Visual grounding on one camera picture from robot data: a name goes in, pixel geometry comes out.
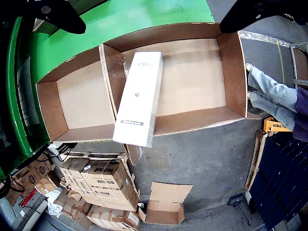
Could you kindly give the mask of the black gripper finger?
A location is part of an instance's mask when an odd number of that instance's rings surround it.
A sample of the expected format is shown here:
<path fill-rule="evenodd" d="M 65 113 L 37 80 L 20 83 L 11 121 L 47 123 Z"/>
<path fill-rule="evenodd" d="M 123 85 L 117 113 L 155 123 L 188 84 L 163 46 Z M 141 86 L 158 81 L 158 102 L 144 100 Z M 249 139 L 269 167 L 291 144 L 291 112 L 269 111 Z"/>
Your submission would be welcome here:
<path fill-rule="evenodd" d="M 37 18 L 73 34 L 83 34 L 86 24 L 67 0 L 2 0 L 0 21 L 17 17 Z"/>
<path fill-rule="evenodd" d="M 308 22 L 306 0 L 237 0 L 220 22 L 222 33 L 234 33 L 272 16 L 291 16 L 299 25 Z"/>

